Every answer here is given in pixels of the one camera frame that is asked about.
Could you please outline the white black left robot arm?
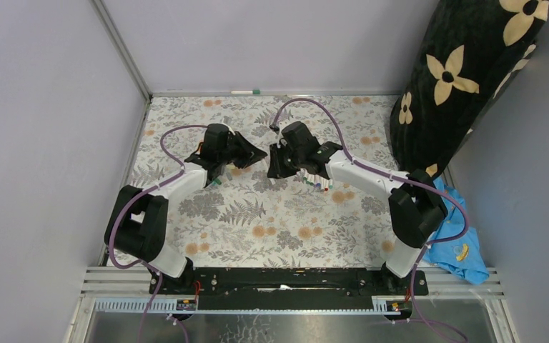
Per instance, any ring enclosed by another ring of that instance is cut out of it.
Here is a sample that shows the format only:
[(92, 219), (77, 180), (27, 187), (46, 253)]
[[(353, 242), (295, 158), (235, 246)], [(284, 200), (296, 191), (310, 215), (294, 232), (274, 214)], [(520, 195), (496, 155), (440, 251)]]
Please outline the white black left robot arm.
[(169, 207), (211, 185), (228, 165), (245, 169), (267, 157), (267, 152), (251, 144), (240, 132), (226, 124), (202, 127), (204, 137), (185, 160), (175, 159), (181, 169), (146, 189), (126, 185), (117, 195), (104, 234), (113, 265), (125, 269), (115, 257), (120, 251), (135, 258), (128, 267), (144, 264), (166, 275), (166, 285), (183, 294), (193, 284), (191, 262), (166, 245)]

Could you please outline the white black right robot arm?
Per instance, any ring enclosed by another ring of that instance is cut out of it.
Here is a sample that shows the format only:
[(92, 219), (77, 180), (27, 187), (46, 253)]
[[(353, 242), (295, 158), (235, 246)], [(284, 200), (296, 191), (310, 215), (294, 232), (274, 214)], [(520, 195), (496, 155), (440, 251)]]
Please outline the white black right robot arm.
[(273, 124), (270, 129), (277, 133), (277, 140), (269, 147), (269, 178), (307, 172), (311, 177), (349, 184), (386, 203), (395, 245), (385, 260), (387, 270), (381, 283), (391, 294), (406, 289), (421, 251), (447, 216), (445, 203), (429, 175), (420, 170), (408, 174), (383, 169), (358, 159), (340, 144), (319, 142), (300, 121), (282, 127)]

